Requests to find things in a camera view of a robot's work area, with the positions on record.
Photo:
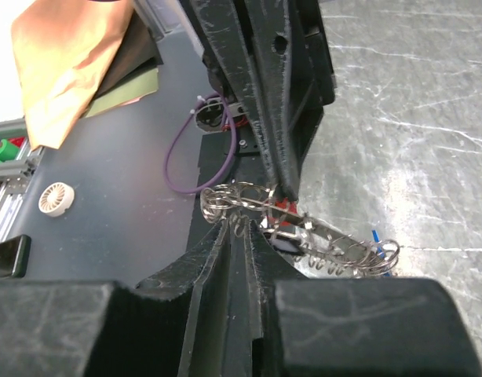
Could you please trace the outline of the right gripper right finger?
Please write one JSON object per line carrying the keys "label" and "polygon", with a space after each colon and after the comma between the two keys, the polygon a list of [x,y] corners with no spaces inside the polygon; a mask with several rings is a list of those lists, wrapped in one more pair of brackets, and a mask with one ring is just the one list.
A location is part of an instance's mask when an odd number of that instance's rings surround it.
{"label": "right gripper right finger", "polygon": [[275,282],[305,280],[266,240],[256,225],[247,227],[245,242],[250,334],[254,376],[283,375],[283,345],[276,308]]}

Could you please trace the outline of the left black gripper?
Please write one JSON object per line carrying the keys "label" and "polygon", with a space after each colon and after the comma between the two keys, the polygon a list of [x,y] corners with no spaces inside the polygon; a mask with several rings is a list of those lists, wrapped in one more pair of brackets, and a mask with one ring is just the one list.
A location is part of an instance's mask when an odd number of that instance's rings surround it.
{"label": "left black gripper", "polygon": [[214,89],[241,102],[281,195],[298,198],[305,155],[334,101],[334,75],[316,1],[192,1]]}

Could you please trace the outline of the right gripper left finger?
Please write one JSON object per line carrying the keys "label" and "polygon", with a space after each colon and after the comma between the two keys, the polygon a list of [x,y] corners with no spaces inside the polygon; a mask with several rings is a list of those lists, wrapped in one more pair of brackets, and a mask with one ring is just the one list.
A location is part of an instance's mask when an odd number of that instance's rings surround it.
{"label": "right gripper left finger", "polygon": [[156,301],[150,346],[159,376],[219,376],[227,327],[229,225],[221,221],[190,251],[142,280]]}

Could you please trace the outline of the black key tag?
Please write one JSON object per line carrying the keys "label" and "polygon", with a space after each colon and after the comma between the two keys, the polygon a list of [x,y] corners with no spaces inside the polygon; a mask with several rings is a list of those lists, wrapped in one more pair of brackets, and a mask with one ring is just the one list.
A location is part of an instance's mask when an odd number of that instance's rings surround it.
{"label": "black key tag", "polygon": [[264,232],[264,235],[269,244],[280,253],[291,256],[302,256],[304,254],[300,241],[295,238],[270,232]]}

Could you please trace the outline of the red key tag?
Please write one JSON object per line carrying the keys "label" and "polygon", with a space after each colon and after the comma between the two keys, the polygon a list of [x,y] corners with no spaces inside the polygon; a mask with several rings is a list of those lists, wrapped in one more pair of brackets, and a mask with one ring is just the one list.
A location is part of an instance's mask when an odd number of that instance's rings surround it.
{"label": "red key tag", "polygon": [[268,226],[293,226],[294,224],[289,222],[288,219],[289,214],[298,214],[297,205],[297,202],[291,202],[288,199],[284,199],[281,202],[274,202],[272,204],[272,208],[269,208],[267,212]]}

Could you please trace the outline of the blue key tag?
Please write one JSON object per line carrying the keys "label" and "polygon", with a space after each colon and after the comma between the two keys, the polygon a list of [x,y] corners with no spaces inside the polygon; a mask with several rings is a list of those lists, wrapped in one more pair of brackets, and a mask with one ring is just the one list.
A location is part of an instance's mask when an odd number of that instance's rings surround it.
{"label": "blue key tag", "polygon": [[384,253],[382,247],[380,246],[380,239],[379,239],[378,233],[376,232],[375,229],[373,229],[371,232],[372,232],[372,236],[373,236],[374,242],[378,245],[378,246],[377,246],[377,255],[378,255],[380,258],[384,258],[384,257],[385,257],[385,253]]}

